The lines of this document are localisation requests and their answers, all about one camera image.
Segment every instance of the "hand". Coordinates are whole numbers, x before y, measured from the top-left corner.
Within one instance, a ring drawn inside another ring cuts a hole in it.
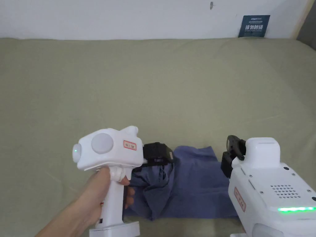
[[[86,228],[99,220],[101,202],[109,191],[110,183],[110,170],[104,167],[91,176],[80,197],[52,219],[36,237],[80,236]],[[130,184],[126,177],[120,183],[125,186]],[[134,190],[129,187],[125,208],[133,204],[134,194]]]
[[[94,225],[99,220],[101,216],[101,203],[106,197],[110,183],[110,170],[108,167],[104,167],[90,177],[83,193],[75,202],[75,205],[83,210],[83,213],[87,218],[86,223],[88,226]],[[120,184],[128,186],[130,182],[125,176]],[[134,189],[128,187],[125,208],[128,208],[129,205],[134,203],[134,194]]]

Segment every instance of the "white plastic housing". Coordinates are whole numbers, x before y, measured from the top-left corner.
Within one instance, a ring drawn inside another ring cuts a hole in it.
[[[278,208],[316,207],[315,191],[280,163],[273,138],[251,138],[244,161],[235,158],[229,197],[249,237],[316,236],[316,211],[281,212]]]
[[[107,166],[136,168],[143,164],[143,144],[137,137],[138,129],[129,126],[121,131],[107,128],[95,131],[79,140],[81,154],[74,156],[80,170],[99,169]]]

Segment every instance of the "blue towel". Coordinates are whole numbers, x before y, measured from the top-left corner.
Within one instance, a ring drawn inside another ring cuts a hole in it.
[[[174,156],[174,164],[145,167],[132,174],[135,202],[127,215],[149,220],[237,216],[228,196],[229,180],[211,147],[179,146]]]

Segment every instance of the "finger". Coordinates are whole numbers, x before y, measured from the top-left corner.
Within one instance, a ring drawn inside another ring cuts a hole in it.
[[[135,190],[131,187],[128,187],[127,189],[127,195],[128,196],[133,196],[135,194]]]
[[[133,203],[134,203],[134,198],[131,196],[127,196],[126,204],[129,206],[129,205],[132,205]]]
[[[120,184],[124,185],[124,186],[128,186],[130,185],[130,181],[128,180],[128,178],[125,176],[122,181],[120,182]]]

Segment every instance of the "green indicator light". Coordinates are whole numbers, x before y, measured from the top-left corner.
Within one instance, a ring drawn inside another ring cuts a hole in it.
[[[288,212],[288,211],[313,211],[316,207],[283,207],[278,208],[278,211]]]

